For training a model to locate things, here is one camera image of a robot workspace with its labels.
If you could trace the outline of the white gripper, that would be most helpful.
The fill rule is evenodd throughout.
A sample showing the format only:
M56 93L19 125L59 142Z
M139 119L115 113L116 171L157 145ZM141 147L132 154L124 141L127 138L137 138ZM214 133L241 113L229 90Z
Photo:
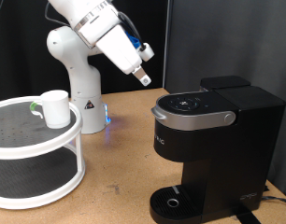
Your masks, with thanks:
M128 75L133 75L143 86L151 84L150 77L140 66L141 58L138 56L135 47L120 25L116 25L99 41L96 46L121 70Z

